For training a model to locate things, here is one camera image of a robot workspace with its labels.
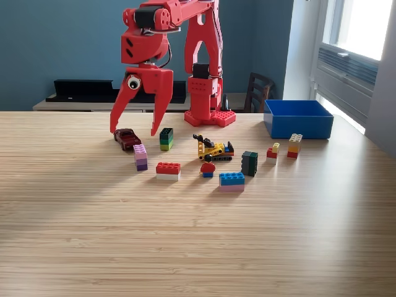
white wall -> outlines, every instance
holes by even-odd
[[[390,13],[366,136],[396,158],[396,0]]]
[[[321,2],[295,0],[291,18],[284,100],[308,100]]]

toy car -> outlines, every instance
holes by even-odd
[[[134,150],[134,145],[142,144],[132,129],[116,130],[116,132],[114,132],[114,140],[120,144],[123,150],[130,150],[132,152]]]

lego construction vehicle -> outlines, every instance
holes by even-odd
[[[221,143],[214,143],[208,138],[203,138],[201,134],[193,135],[194,139],[198,140],[198,157],[203,160],[206,155],[211,155],[213,161],[231,161],[234,155],[234,148],[231,142],[227,146]]]

black cable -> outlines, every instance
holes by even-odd
[[[220,31],[219,31],[219,28],[217,27],[216,13],[215,13],[215,9],[214,8],[212,8],[212,13],[213,13],[213,20],[215,22],[215,28],[216,28],[216,32],[217,32],[218,42],[221,42],[222,38],[220,37]],[[220,48],[220,59],[222,60],[222,64],[223,64],[223,45]]]
[[[166,65],[168,65],[169,64],[169,62],[171,61],[171,59],[172,59],[172,49],[171,49],[171,44],[169,43],[169,45],[168,45],[168,60],[167,60],[167,62],[164,64],[164,65],[161,65],[159,68],[164,68]]]

chair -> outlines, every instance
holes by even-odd
[[[254,113],[264,112],[264,101],[270,99],[270,94],[274,87],[272,80],[258,73],[250,73],[249,87],[247,88],[244,113],[252,113],[252,104]]]

